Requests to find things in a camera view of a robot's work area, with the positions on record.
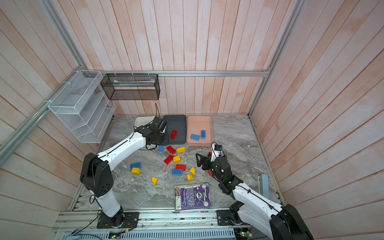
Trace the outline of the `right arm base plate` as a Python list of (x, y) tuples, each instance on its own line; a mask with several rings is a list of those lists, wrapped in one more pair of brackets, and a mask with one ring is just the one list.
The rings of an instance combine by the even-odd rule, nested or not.
[(234, 210), (217, 210), (216, 214), (219, 226), (236, 226), (243, 224), (238, 213)]

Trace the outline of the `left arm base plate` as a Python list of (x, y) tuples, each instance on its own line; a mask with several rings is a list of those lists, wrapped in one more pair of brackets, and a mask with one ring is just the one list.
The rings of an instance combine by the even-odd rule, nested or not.
[(139, 212), (118, 212), (114, 217), (108, 217), (101, 212), (97, 229), (134, 229), (138, 225)]

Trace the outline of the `blue lego brick low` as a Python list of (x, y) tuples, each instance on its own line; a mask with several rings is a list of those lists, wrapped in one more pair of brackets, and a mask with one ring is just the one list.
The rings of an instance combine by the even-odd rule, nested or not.
[(183, 170), (181, 170), (181, 169), (172, 169), (172, 175), (173, 176), (182, 176), (183, 175)]

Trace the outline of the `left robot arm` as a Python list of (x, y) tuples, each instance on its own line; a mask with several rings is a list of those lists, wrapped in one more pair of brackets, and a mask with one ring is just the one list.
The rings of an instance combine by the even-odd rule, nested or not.
[(112, 171), (123, 160), (141, 148), (168, 144), (167, 122), (158, 116), (146, 117), (145, 124), (109, 149), (98, 154), (87, 154), (83, 161), (80, 182), (91, 192), (105, 218), (113, 228), (124, 223), (124, 210), (116, 200), (112, 188)]

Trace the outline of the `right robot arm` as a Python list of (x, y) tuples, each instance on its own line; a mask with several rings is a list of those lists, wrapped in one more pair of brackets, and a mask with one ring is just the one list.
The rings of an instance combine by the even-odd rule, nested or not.
[(275, 203), (252, 190), (232, 173), (227, 156), (196, 154), (197, 166), (212, 173), (219, 188), (236, 202), (230, 207), (233, 223), (241, 222), (256, 228), (271, 240), (312, 240), (310, 230), (295, 207)]

